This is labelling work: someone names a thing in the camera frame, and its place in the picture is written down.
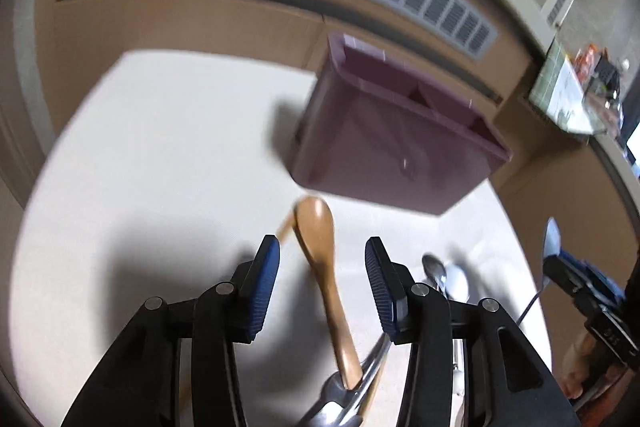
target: table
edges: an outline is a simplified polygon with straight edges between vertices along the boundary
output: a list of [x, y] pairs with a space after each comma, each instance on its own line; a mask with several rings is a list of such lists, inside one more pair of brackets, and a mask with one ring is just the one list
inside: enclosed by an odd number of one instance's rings
[[[55, 145], [28, 204], [15, 255], [10, 341], [20, 393], [45, 427], [68, 407], [148, 297], [194, 298], [227, 279], [305, 191], [284, 166], [314, 76], [189, 52], [120, 59]], [[421, 254], [462, 264], [472, 300], [517, 316], [535, 292], [510, 222], [484, 182], [440, 217], [326, 195], [337, 282], [363, 358], [380, 334], [364, 268], [379, 235], [423, 279]], [[523, 329], [550, 365], [542, 310]], [[248, 424], [291, 425], [335, 371], [319, 291], [293, 240], [264, 330], [237, 346]], [[408, 346], [393, 347], [368, 425], [394, 425]]]

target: cabinet door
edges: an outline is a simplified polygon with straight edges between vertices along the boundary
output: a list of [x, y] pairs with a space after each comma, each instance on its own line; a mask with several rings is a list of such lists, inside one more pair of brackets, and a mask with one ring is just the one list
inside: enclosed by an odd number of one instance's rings
[[387, 51], [397, 60], [402, 60], [411, 65], [411, 67], [416, 68], [417, 70], [424, 73], [430, 74], [433, 78], [441, 81], [456, 94], [462, 96], [463, 98], [472, 100], [473, 104], [478, 110], [480, 110], [489, 120], [493, 120], [498, 110], [497, 105], [492, 100], [485, 98], [475, 89], [465, 84], [462, 80], [437, 67], [432, 62], [422, 57], [418, 57], [418, 55], [415, 55], [412, 52], [398, 46], [397, 44], [392, 44], [391, 42], [380, 38], [373, 33], [369, 33], [365, 30], [357, 28], [356, 26], [351, 26], [338, 20], [331, 19], [329, 17], [324, 18], [323, 32], [319, 36], [318, 42], [316, 42], [316, 46], [313, 50], [313, 53], [309, 57], [308, 63], [305, 65], [305, 68], [307, 70], [318, 71], [322, 66], [327, 53], [327, 37], [330, 33], [333, 32], [347, 33], [349, 35], [352, 35], [369, 44], [372, 44], [373, 46]]
[[192, 50], [303, 68], [321, 30], [318, 15], [258, 0], [62, 1], [54, 42], [40, 50], [42, 86], [59, 131], [126, 51]]

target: spoon handle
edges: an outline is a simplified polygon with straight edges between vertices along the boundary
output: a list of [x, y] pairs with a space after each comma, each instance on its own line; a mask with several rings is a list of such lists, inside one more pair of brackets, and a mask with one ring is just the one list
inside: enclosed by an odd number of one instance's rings
[[335, 277], [333, 275], [321, 277], [318, 283], [322, 292], [322, 301], [324, 301], [324, 313], [331, 334], [331, 342], [334, 345], [335, 362], [338, 365], [342, 383], [345, 389], [354, 389], [362, 379], [362, 367], [340, 302]]

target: utensil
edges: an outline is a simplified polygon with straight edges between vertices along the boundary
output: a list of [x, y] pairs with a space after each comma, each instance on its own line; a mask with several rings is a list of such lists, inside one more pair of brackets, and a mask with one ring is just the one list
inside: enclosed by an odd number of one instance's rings
[[[558, 224], [556, 223], [556, 220], [553, 217], [550, 217], [549, 220], [546, 222], [545, 239], [542, 244], [543, 263], [544, 263], [545, 257], [549, 257], [550, 255], [558, 255], [560, 253], [560, 244], [561, 244], [560, 229], [558, 228]], [[527, 307], [524, 308], [524, 311], [522, 312], [520, 317], [518, 317], [518, 320], [516, 321], [517, 326], [519, 326], [522, 323], [522, 321], [524, 320], [524, 317], [527, 316], [533, 304], [535, 304], [535, 302], [540, 298], [540, 296], [542, 295], [542, 292], [545, 290], [545, 288], [548, 286], [550, 282], [551, 282], [551, 279], [549, 279], [549, 277], [547, 277], [543, 273], [542, 285], [540, 286], [540, 289], [536, 292], [536, 294], [533, 295], [533, 298], [529, 301], [529, 304], [527, 304]]]
[[335, 282], [334, 218], [321, 198], [308, 196], [294, 210], [295, 232], [318, 281], [335, 361], [345, 389], [355, 389], [362, 368]]
[[[451, 300], [467, 303], [469, 300], [469, 282], [465, 271], [457, 264], [447, 264], [446, 289], [447, 297]], [[453, 339], [453, 393], [458, 396], [465, 394], [465, 371], [463, 367], [465, 355], [464, 344], [461, 339]]]
[[422, 269], [426, 283], [444, 295], [447, 285], [447, 271], [442, 261], [432, 253], [425, 253], [422, 256]]
[[324, 383], [318, 402], [303, 416], [298, 427], [357, 427], [361, 425], [372, 395], [376, 392], [378, 375], [391, 341], [386, 333], [380, 335], [373, 349], [362, 363], [360, 384], [347, 390], [340, 372], [332, 374]]

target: gray wall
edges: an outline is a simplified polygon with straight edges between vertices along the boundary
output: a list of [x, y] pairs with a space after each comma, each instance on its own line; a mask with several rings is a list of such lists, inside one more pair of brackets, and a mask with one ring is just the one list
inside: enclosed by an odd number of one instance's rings
[[640, 65], [640, 0], [575, 0], [559, 38], [572, 55], [593, 42], [607, 47], [613, 59], [628, 58], [630, 68], [622, 78], [625, 94]]

